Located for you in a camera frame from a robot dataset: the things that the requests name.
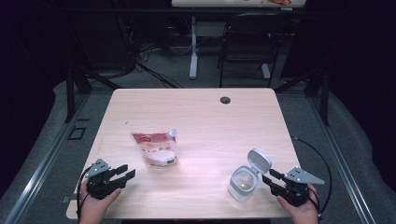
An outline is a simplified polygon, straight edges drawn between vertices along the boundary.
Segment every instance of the human hand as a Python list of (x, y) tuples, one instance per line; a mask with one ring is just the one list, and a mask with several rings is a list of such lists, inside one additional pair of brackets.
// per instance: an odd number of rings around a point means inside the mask
[(81, 207), (81, 219), (79, 223), (101, 223), (102, 219), (105, 217), (107, 208), (119, 197), (121, 189), (116, 189), (104, 199), (99, 200), (88, 195), (87, 183), (88, 180), (81, 184), (80, 199), (83, 200), (84, 203)]
[[(311, 184), (308, 184), (308, 187), (312, 189), (309, 190), (309, 197), (315, 203), (318, 203), (317, 196), (315, 195), (317, 190)], [(318, 210), (309, 200), (305, 204), (295, 207), (281, 196), (277, 196), (276, 198), (280, 205), (291, 215), (294, 224), (318, 224)]]

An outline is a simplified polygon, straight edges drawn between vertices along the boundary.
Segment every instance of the dark curtain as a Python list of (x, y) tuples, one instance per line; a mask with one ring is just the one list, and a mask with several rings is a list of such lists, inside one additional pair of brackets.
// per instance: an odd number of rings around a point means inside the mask
[(396, 28), (391, 1), (309, 1), (307, 9), (344, 10), (341, 20), (301, 20), (282, 77), (298, 77), (329, 56), (331, 91), (367, 133), (373, 161), (396, 190)]
[(34, 3), (8, 1), (0, 13), (0, 173), (3, 195), (29, 155), (64, 80), (58, 42)]

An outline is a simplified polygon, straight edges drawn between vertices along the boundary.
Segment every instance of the red label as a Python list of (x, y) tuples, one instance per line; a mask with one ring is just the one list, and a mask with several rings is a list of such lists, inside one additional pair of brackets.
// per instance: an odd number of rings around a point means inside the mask
[(149, 139), (149, 137), (140, 137), (139, 140), (141, 142), (150, 142), (151, 140)]

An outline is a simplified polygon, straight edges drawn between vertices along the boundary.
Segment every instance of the white lid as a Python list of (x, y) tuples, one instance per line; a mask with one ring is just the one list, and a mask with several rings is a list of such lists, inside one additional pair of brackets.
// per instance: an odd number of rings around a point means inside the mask
[(166, 134), (166, 137), (167, 137), (167, 138), (173, 138), (173, 137), (176, 136), (176, 134), (177, 134), (177, 130), (176, 130), (176, 129), (172, 129), (171, 131), (169, 131), (169, 132)]
[(272, 166), (271, 159), (260, 148), (253, 148), (247, 154), (247, 160), (252, 168), (265, 175)]

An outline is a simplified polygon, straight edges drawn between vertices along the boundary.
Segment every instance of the desk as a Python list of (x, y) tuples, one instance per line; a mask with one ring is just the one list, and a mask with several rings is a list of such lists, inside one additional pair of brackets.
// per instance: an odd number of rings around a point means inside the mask
[[(223, 104), (224, 96), (231, 102)], [(177, 163), (164, 170), (147, 167), (129, 133), (173, 128)], [(136, 169), (107, 218), (287, 217), (262, 182), (245, 203), (227, 190), (233, 171), (249, 165), (254, 147), (262, 148), (280, 173), (299, 165), (271, 89), (120, 89), (113, 93), (84, 169), (99, 158), (114, 168)], [(72, 201), (67, 216), (77, 218), (76, 210)]]
[[(285, 9), (291, 9), (293, 7), (304, 7), (305, 0), (291, 0), (291, 4), (282, 6), (280, 4), (272, 3), (269, 0), (172, 0), (172, 7), (282, 7)], [(191, 64), (190, 64), (190, 79), (197, 78), (197, 67), (198, 67), (198, 53), (196, 49), (196, 27), (198, 24), (195, 21), (195, 17), (191, 20)], [(222, 36), (224, 29), (223, 23), (218, 23), (214, 26), (220, 26), (215, 36)], [(269, 70), (267, 64), (262, 66), (262, 73), (264, 78), (269, 77)]]

